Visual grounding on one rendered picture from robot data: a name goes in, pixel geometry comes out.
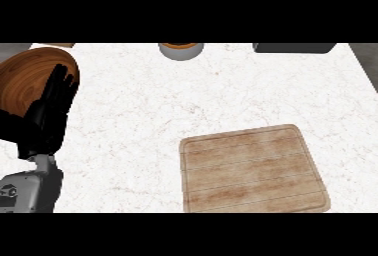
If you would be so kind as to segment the grey pot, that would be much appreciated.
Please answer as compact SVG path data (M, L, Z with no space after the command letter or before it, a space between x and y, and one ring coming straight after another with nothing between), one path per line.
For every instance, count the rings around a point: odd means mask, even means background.
M160 51L163 55L176 61L186 61L194 59L203 52L204 44L203 43L160 43Z

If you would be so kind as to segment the round brown wooden bowl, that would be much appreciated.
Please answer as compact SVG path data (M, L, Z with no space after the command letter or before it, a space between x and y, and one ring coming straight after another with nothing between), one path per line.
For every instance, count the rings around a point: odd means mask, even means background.
M58 64L68 68L74 81L80 69L71 54L52 47L30 49L0 63L0 109L24 116L34 100L42 96L46 81Z

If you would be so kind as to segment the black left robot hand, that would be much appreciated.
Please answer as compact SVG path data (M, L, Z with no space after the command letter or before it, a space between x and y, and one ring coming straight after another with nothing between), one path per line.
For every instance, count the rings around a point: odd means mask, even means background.
M61 149L68 112L80 83L58 64L51 73L42 97L31 103L26 116L20 117L0 109L0 140L18 146L18 158L54 155Z

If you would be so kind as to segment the pale wooden cutting board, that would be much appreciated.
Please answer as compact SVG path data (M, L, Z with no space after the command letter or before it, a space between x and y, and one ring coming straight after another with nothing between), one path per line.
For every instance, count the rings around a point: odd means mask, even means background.
M181 170L188 213L325 212L331 208L293 124L184 139Z

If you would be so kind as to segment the dark grey appliance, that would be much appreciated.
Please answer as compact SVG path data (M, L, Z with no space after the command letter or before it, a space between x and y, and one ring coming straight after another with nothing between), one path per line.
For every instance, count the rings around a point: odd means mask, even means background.
M336 47L336 43L254 43L257 53L313 53L325 54Z

